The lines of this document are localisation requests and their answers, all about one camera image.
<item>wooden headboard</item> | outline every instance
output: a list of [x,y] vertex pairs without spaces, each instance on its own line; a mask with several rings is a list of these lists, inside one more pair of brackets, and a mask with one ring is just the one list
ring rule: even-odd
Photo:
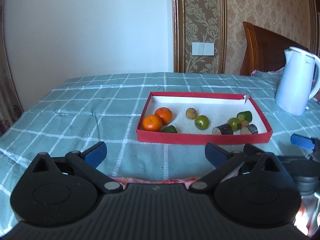
[[309,51],[295,41],[249,22],[243,22],[243,26],[248,45],[240,75],[250,76],[254,70],[267,72],[282,68],[285,65],[284,50],[290,46]]

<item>kettle handle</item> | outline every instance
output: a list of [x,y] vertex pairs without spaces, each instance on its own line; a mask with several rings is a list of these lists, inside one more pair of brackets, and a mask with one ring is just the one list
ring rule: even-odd
[[316,63],[317,72],[318,72],[318,79],[316,81],[314,88],[310,92],[309,99],[313,98],[320,89],[320,59],[316,55],[314,55],[314,57],[315,57],[315,63]]

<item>orange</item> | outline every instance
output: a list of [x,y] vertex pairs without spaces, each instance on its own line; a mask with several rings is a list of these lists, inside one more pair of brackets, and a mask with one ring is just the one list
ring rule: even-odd
[[160,107],[155,111],[155,115],[161,118],[162,124],[167,124],[172,121],[172,112],[169,108]]
[[161,118],[155,114],[148,115],[143,119],[142,127],[145,131],[159,132],[162,128]]

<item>black ribbed surface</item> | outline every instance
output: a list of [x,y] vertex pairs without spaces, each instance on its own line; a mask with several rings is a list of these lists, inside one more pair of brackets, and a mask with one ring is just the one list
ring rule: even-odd
[[4,240],[302,240],[293,225],[247,228],[229,221],[206,195],[188,192],[183,184],[130,184],[105,195],[86,218],[59,228],[34,228],[20,223]]

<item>teal fabric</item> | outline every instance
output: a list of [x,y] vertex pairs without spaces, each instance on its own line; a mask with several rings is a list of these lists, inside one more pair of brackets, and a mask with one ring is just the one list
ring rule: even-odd
[[17,223],[10,208],[10,194],[39,152],[64,156],[104,141],[108,155],[98,169],[110,176],[163,180],[198,177],[211,171],[204,146],[137,141],[135,130],[151,91],[249,93],[274,131],[269,143],[257,146],[277,155],[306,154],[290,144],[290,136],[298,133],[320,137],[320,106],[310,100],[309,109],[301,117],[284,112],[274,102],[278,82],[195,73],[117,74],[67,80],[23,113],[0,137],[0,235]]

